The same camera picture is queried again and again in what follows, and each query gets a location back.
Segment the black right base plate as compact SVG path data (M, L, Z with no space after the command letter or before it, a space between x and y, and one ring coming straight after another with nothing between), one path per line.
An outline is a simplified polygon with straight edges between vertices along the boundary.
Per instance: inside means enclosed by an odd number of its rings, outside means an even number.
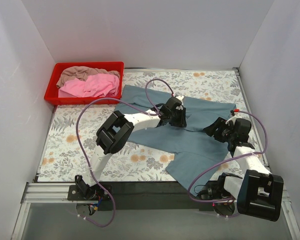
M236 206L234 203L234 198L226 190L217 187L216 185L204 185L202 189L198 192L201 200L221 200L219 202L213 202L213 210L224 217L233 217L236 215Z

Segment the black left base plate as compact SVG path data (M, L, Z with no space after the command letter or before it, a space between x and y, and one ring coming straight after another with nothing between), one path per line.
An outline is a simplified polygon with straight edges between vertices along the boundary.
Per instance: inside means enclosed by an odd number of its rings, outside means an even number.
M97 201L99 199L108 201L110 197L98 185L84 186L83 184L75 184L71 185L68 189L67 200L69 201Z

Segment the red plastic bin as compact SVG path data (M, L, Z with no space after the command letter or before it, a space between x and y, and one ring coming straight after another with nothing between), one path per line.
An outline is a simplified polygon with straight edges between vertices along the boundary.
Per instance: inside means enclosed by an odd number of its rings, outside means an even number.
M107 71L118 71L119 77L119 89L118 94L113 96L114 99L121 99L123 89L123 76L124 76L124 63L122 61L97 61L97 62L60 62L54 66L50 81L46 88L44 100L48 103L59 105L87 105L96 99L100 99L95 105L101 104L117 104L115 100L106 100L102 97L59 97L59 89L57 88L57 82L61 76L63 70L73 66L85 66L90 68L105 69Z

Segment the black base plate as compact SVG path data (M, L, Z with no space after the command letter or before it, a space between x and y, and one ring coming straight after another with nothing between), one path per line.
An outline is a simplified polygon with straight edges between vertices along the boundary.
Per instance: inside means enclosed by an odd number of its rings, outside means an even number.
M110 197L98 185L84 186L83 184L75 184L71 185L68 189L67 200L69 201L97 201L99 199L108 201Z
M219 202L213 202L213 210L224 217L233 217L236 215L236 206L234 203L234 198L226 190L217 187L216 185L204 185L202 189L198 192L201 200L221 200Z

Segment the pink t shirt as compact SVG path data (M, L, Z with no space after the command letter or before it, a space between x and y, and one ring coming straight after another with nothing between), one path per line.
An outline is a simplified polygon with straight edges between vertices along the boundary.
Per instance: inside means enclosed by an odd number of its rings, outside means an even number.
M120 79L111 74L98 73L88 76L87 80L66 81L59 88L59 98L102 98L114 97L119 93Z

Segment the beige t shirt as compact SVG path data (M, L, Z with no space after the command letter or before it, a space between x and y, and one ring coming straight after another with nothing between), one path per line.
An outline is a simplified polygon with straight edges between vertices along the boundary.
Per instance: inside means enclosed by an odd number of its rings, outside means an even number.
M109 74L120 78L120 73L116 70L105 70L103 68L91 68L87 66L71 66L62 71L58 82L57 88L61 88L65 85L65 82L74 80L75 78L80 81L86 81L89 76L97 74Z

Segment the aluminium front frame rail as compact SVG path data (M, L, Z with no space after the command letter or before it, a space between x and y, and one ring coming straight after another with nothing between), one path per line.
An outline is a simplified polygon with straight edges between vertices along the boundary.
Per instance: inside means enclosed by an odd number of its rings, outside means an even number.
M116 203L119 202L120 197L133 200L137 198L143 200L167 199L168 201L190 200L186 189L175 181L113 181L103 182L102 184L105 187L112 187L111 194ZM28 183L22 201L24 203L84 203L88 200L79 195L73 182L48 182Z

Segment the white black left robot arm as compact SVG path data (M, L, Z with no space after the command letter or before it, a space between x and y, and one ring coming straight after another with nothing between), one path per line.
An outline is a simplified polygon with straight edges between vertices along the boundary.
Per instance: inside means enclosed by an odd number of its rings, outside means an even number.
M123 114L114 111L96 132L96 146L91 159L80 141L79 122L83 115L80 113L76 126L76 136L79 146L87 162L87 170L84 175L75 176L75 184L79 194L85 200L93 200L98 191L110 192L99 184L101 173L106 167L112 155L118 153L128 141L133 132L158 128L166 124L173 127L184 128L186 123L186 108L184 107L184 96L171 96L166 103L138 113Z

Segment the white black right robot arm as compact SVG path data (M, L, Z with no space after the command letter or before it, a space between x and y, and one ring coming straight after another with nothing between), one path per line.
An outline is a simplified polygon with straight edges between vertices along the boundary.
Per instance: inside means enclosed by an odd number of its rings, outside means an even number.
M233 116L229 120L219 117L203 129L208 136L228 144L244 176L222 173L217 180L208 181L199 194L204 200L234 197L240 214L275 222L280 217L284 181L260 162L248 141L251 128L249 120Z

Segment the blue-grey t shirt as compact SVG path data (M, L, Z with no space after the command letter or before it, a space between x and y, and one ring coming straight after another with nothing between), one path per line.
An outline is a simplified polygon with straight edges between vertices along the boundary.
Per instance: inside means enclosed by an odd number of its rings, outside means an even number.
M186 96L186 127L166 124L133 132L129 141L174 154L174 160L166 171L185 189L200 173L223 161L228 154L228 145L208 136L203 129L221 117L227 120L234 103L207 101Z

